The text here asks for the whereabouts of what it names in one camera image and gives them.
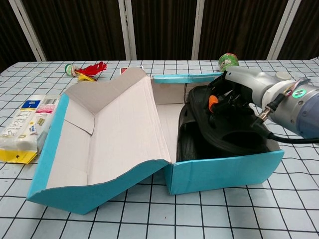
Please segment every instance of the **yellow label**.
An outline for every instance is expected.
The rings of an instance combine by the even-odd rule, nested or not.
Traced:
[[[8,163],[29,163],[36,156],[32,151],[11,151],[0,149],[0,160]]]

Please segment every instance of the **green can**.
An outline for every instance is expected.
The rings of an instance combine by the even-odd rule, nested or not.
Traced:
[[[229,66],[239,66],[237,56],[232,53],[222,55],[218,60],[219,71],[224,72]]]

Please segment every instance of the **grid tablecloth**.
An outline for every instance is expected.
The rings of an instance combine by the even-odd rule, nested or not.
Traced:
[[[34,94],[62,94],[77,79],[66,64],[97,61],[19,62],[0,75],[0,127]],[[319,87],[319,59],[240,61],[274,75],[307,76]],[[108,61],[99,81],[120,67],[140,66],[148,74],[218,71],[217,61]],[[271,131],[296,135],[268,121]],[[280,143],[284,159],[263,184],[171,196],[163,171],[84,215],[25,201],[37,165],[0,163],[0,237],[5,239],[319,239],[319,146]]]

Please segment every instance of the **red feather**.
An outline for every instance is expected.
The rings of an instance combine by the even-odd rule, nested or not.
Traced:
[[[88,66],[84,69],[77,69],[76,71],[86,76],[94,76],[105,69],[106,69],[106,63],[101,61],[95,65]]]

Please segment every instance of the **curtain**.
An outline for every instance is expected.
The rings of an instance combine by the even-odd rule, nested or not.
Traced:
[[[197,0],[132,0],[137,59],[191,59]]]
[[[302,0],[278,59],[305,60],[319,56],[319,1]]]
[[[288,0],[206,0],[198,58],[267,58]]]
[[[0,4],[0,72],[18,61],[35,61],[34,54],[9,1]]]
[[[23,0],[49,61],[121,60],[118,0]]]

